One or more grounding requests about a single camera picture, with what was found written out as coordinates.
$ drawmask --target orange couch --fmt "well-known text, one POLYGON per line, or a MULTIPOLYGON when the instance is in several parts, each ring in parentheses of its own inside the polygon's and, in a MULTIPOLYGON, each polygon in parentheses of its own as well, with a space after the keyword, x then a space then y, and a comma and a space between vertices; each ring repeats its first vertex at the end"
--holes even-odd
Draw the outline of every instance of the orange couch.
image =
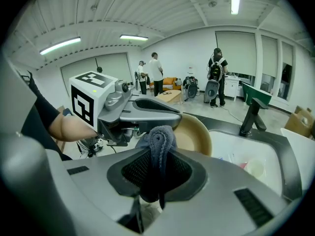
MULTIPOLYGON (((177 86, 175 81, 176 77, 167 77, 163 79, 163 91, 167 90, 182 90, 182 86, 177 86)), ((153 82, 150 83, 150 90, 154 88, 153 82)))

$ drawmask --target wooden table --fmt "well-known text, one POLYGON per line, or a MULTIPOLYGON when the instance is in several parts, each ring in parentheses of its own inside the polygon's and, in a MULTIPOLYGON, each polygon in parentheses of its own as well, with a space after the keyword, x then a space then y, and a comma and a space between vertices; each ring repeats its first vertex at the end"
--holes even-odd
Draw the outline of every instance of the wooden table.
POLYGON ((156 97, 162 101, 165 101, 165 102, 177 102, 177 101, 179 101, 179 103, 182 104, 181 94, 182 94, 182 92, 179 90, 168 90, 162 94, 159 94, 156 97))

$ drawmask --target white t-shirt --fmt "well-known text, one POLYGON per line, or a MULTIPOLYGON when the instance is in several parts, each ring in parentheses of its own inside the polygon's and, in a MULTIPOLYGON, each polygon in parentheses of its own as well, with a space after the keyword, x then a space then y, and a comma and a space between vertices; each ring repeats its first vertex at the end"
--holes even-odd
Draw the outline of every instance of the white t-shirt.
POLYGON ((146 78, 142 78, 141 73, 146 73, 146 72, 144 71, 143 66, 139 65, 138 66, 139 81, 140 82, 146 81, 146 78))
POLYGON ((161 71, 159 70, 162 67, 161 62, 157 59, 152 59, 149 62, 150 70, 153 76, 154 81, 161 81, 163 80, 163 76, 161 71))

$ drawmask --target white wall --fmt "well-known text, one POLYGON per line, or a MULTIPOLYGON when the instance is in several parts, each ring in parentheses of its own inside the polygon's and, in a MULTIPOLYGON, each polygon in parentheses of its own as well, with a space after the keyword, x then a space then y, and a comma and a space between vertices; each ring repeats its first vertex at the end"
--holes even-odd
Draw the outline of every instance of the white wall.
MULTIPOLYGON (((199 81, 200 90, 204 90, 207 83, 206 65, 210 55, 217 47, 216 31, 242 31, 255 33, 257 64, 255 87, 260 89, 263 70, 263 51, 261 35, 278 40, 278 70, 277 78, 281 79, 282 74, 282 42, 293 46, 293 73, 291 89, 289 90, 288 100, 283 100, 277 95, 273 95, 271 105, 293 112, 297 105, 303 108, 309 107, 315 112, 315 63, 311 60, 309 52, 293 42, 278 34, 265 30, 256 30, 247 27, 211 27, 184 32, 179 35, 167 38, 153 44, 143 50, 145 59, 151 58, 152 52, 158 53, 164 69, 164 77, 180 77, 184 79, 188 67, 195 69, 195 77, 199 81)), ((278 91, 280 81, 274 83, 274 91, 278 91)))
POLYGON ((139 47, 106 47, 74 53, 43 67, 39 71, 33 73, 33 75, 42 95, 55 108, 60 106, 70 107, 70 100, 65 89, 60 67, 82 59, 114 53, 127 53, 132 79, 134 80, 133 74, 138 68, 139 61, 142 59, 141 50, 139 47))

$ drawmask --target black pants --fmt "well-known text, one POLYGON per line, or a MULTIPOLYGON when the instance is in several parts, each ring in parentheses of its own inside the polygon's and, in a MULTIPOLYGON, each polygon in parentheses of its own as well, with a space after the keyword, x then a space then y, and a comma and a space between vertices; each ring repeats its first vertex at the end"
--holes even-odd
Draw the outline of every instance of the black pants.
POLYGON ((147 82, 146 81, 140 82, 140 88, 141 88, 142 94, 147 94, 147 82))
MULTIPOLYGON (((225 104, 224 101, 224 85, 225 85, 225 78, 222 77, 222 79, 219 81, 219 99, 220 99, 220 105, 223 106, 225 104)), ((214 99, 211 100, 210 105, 214 106, 216 104, 216 99, 217 97, 215 97, 214 99)))
POLYGON ((154 96, 163 93, 163 80, 154 81, 154 96))

